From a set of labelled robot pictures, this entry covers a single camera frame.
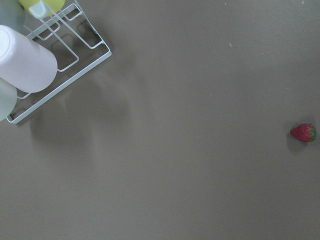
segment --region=strawberry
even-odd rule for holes
[[[307,143],[316,139],[316,129],[311,124],[301,124],[300,126],[291,129],[290,134],[292,137]]]

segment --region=yellow cup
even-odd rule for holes
[[[29,11],[29,8],[37,4],[39,1],[40,0],[19,0],[21,5],[27,10],[29,14],[31,14],[31,12]],[[62,7],[66,3],[66,0],[43,0],[43,1],[55,12],[62,9]],[[47,17],[51,16],[52,14],[53,13],[49,11]]]

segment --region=white wire rack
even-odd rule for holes
[[[54,13],[54,11],[47,4],[45,6],[47,7],[47,9],[50,12]],[[76,11],[76,14],[73,15],[72,17],[68,17],[68,14],[70,14],[73,11]],[[77,31],[75,31],[74,28],[71,27],[71,25],[69,23],[74,21],[79,16],[82,16],[85,18],[85,20],[89,24],[91,30],[94,32],[94,34],[97,35],[97,38],[99,39],[98,43],[96,43],[94,45],[90,45],[83,37],[81,37],[77,33]],[[51,99],[56,94],[58,94],[63,89],[65,89],[67,86],[72,84],[75,80],[79,79],[85,73],[87,73],[88,71],[90,71],[91,69],[96,67],[98,64],[100,64],[101,62],[103,62],[104,60],[109,58],[112,54],[111,50],[108,47],[108,45],[106,44],[106,42],[102,39],[102,37],[99,35],[99,33],[96,31],[96,29],[93,27],[93,25],[88,20],[87,16],[85,15],[84,11],[80,7],[77,0],[74,0],[74,2],[71,3],[70,5],[68,5],[65,9],[60,10],[57,13],[54,13],[52,16],[49,17],[49,20],[45,21],[43,19],[40,19],[40,21],[41,21],[42,25],[35,30],[31,30],[29,27],[24,26],[30,32],[27,35],[27,37],[31,40],[38,38],[41,41],[47,41],[51,37],[54,37],[74,56],[74,60],[71,63],[69,63],[67,66],[64,66],[62,69],[59,69],[59,68],[57,69],[57,71],[59,73],[63,73],[68,69],[74,68],[80,60],[79,55],[75,53],[75,51],[72,49],[72,47],[69,46],[63,40],[63,38],[61,38],[58,35],[58,31],[61,29],[62,25],[65,26],[66,29],[70,33],[72,33],[76,38],[78,38],[84,44],[84,47],[88,48],[90,51],[95,51],[95,49],[98,46],[104,45],[106,47],[106,52],[103,55],[100,55],[98,58],[95,58],[89,64],[86,64],[85,67],[81,67],[80,70],[77,69],[76,72],[75,73],[73,72],[73,74],[71,76],[68,75],[67,80],[65,80],[63,83],[59,84],[58,86],[54,87],[53,89],[50,89],[49,92],[46,92],[46,94],[44,96],[42,96],[38,101],[33,103],[31,106],[24,108],[23,111],[20,111],[18,114],[11,113],[6,119],[9,123],[12,123],[12,124],[19,123],[21,120],[23,120],[25,117],[27,117],[29,114],[31,114],[36,109],[38,109],[41,105],[43,105],[49,99]],[[48,31],[49,31],[49,34],[47,36],[43,37],[42,35]],[[34,93],[25,92],[23,94],[23,96],[17,97],[18,101],[24,101],[33,94]]]

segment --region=cup rack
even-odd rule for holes
[[[41,26],[36,28],[35,30],[31,30],[28,26],[24,26],[25,29],[29,32],[27,35],[27,38],[30,40],[40,40],[41,42],[46,42],[50,38],[54,37],[56,41],[60,42],[62,46],[66,48],[66,50],[73,56],[74,60],[67,64],[66,66],[63,66],[62,68],[57,69],[58,73],[63,73],[69,70],[71,74],[66,74],[67,79],[63,82],[59,83],[58,85],[55,85],[54,87],[48,87],[45,90],[44,95],[42,95],[40,98],[37,99],[37,101],[31,101],[31,104],[28,105],[28,107],[22,107],[14,113],[15,109],[21,105],[23,105],[23,102],[26,101],[28,98],[30,98],[32,95],[39,95],[39,93],[28,93],[28,92],[21,92],[18,94],[17,97],[17,104],[15,109],[12,111],[12,113],[6,118],[9,123],[17,124],[24,118],[26,118],[29,114],[31,114],[33,111],[38,109],[41,105],[43,105],[45,102],[47,102],[49,99],[53,98],[56,94],[61,92],[63,89],[65,89],[67,86],[72,84],[75,80],[79,79],[81,76],[86,74],[88,71],[96,67],[98,64],[102,63],[104,60],[109,58],[111,56],[111,50],[106,44],[106,42],[102,39],[102,37],[99,35],[99,33],[96,31],[96,29],[93,27],[93,25],[88,20],[86,14],[82,10],[81,6],[79,5],[77,0],[73,0],[73,3],[68,5],[65,9],[60,10],[58,12],[54,12],[47,4],[45,4],[47,9],[53,13],[52,16],[49,17],[47,21],[43,19],[39,19],[42,23]],[[87,21],[89,28],[91,31],[93,31],[93,34],[96,35],[98,42],[92,44],[89,44],[88,41],[86,41],[79,33],[74,29],[74,27],[71,26],[70,23],[72,23],[75,19],[82,16],[85,21]],[[76,54],[76,52],[73,50],[73,48],[70,46],[70,44],[66,43],[66,41],[63,40],[63,37],[58,35],[59,30],[62,28],[62,26],[65,27],[65,29],[68,31],[68,34],[72,34],[75,38],[77,38],[85,47],[88,48],[90,51],[95,51],[98,47],[104,46],[105,51],[98,57],[95,57],[93,60],[91,60],[89,63],[86,63],[85,66],[81,66],[80,69],[77,69],[77,63],[81,59],[81,57]]]

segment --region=rack wire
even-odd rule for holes
[[[77,0],[74,0],[73,3],[68,5],[65,9],[60,10],[58,12],[54,12],[47,4],[45,4],[48,11],[53,13],[52,16],[49,17],[48,20],[39,19],[42,23],[41,26],[36,28],[35,30],[31,30],[30,27],[24,26],[26,30],[28,30],[29,34],[27,35],[27,38],[30,40],[40,40],[41,42],[46,42],[51,38],[55,38],[56,41],[60,42],[67,51],[73,56],[73,61],[67,64],[66,66],[63,66],[62,68],[57,69],[58,73],[66,73],[67,70],[69,71],[68,74],[65,74],[64,77],[67,79],[63,82],[55,83],[51,87],[46,88],[43,90],[43,93],[41,95],[39,93],[28,93],[28,92],[21,92],[19,96],[17,97],[17,104],[15,109],[12,111],[12,113],[6,118],[9,123],[17,124],[24,118],[26,118],[29,114],[34,112],[36,109],[38,109],[40,106],[42,106],[45,102],[53,98],[56,94],[61,92],[63,89],[65,89],[67,86],[72,84],[74,81],[79,79],[81,76],[89,72],[91,69],[96,67],[98,64],[102,63],[104,60],[109,58],[112,55],[112,52],[106,42],[102,39],[100,34],[97,32],[97,30],[94,28],[94,26],[91,24],[89,19],[87,18],[86,14],[82,10],[81,6],[79,5]],[[93,32],[93,34],[96,35],[98,41],[94,43],[93,45],[89,44],[87,40],[85,40],[79,33],[74,29],[74,27],[71,26],[70,23],[75,21],[78,17],[82,16],[84,20],[88,23],[90,30]],[[85,66],[81,66],[80,69],[77,69],[76,66],[79,63],[81,57],[74,51],[72,46],[70,44],[66,43],[66,41],[63,39],[63,37],[58,35],[58,32],[61,30],[62,26],[67,29],[69,32],[68,34],[72,34],[75,38],[77,38],[81,43],[83,43],[83,47],[89,49],[90,55],[93,55],[92,51],[96,51],[99,47],[103,46],[105,48],[105,51],[102,55],[99,55],[98,57],[95,57],[92,61],[89,63],[86,63]],[[24,101],[27,101],[32,95],[35,95],[38,99],[37,100],[31,100],[31,104],[29,104],[27,107],[24,106]]]

